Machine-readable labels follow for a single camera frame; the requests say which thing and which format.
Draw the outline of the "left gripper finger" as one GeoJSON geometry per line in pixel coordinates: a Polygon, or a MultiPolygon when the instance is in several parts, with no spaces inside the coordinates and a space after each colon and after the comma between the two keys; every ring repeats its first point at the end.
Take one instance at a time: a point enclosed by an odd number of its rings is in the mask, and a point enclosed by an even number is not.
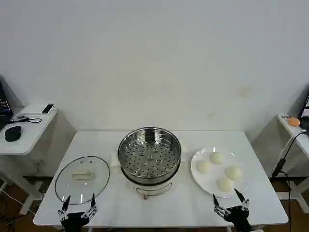
{"type": "Polygon", "coordinates": [[[60,220],[65,220],[68,218],[67,216],[67,210],[70,203],[70,195],[67,197],[67,199],[64,201],[62,208],[58,210],[58,216],[60,220]]]}
{"type": "Polygon", "coordinates": [[[82,214],[81,218],[92,219],[97,212],[95,195],[92,195],[90,207],[82,214]]]}

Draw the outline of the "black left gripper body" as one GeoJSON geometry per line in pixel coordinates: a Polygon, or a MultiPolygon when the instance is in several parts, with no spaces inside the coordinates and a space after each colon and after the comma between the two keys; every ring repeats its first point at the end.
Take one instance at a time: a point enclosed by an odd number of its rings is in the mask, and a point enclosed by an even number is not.
{"type": "Polygon", "coordinates": [[[81,229],[88,224],[88,216],[83,212],[69,213],[60,220],[64,229],[81,229]]]}

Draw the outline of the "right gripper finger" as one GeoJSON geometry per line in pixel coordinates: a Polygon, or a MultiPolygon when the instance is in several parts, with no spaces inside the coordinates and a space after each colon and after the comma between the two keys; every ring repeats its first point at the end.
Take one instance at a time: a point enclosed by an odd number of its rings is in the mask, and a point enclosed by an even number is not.
{"type": "Polygon", "coordinates": [[[214,212],[220,216],[221,218],[225,218],[229,214],[228,210],[225,209],[223,206],[221,206],[216,198],[216,196],[213,194],[213,204],[214,204],[214,212]]]}
{"type": "Polygon", "coordinates": [[[236,188],[234,190],[235,190],[235,193],[238,196],[239,200],[242,203],[242,208],[241,209],[243,211],[248,211],[249,210],[249,199],[245,199],[243,194],[241,192],[239,192],[236,188]]]}

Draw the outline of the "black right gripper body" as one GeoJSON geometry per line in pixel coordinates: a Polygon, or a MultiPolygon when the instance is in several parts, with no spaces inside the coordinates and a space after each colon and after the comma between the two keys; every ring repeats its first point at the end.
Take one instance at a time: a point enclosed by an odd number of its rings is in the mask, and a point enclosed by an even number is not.
{"type": "Polygon", "coordinates": [[[227,208],[227,215],[224,215],[224,220],[231,222],[236,230],[250,230],[251,225],[249,224],[247,218],[249,216],[248,210],[242,210],[242,206],[233,206],[227,208]]]}

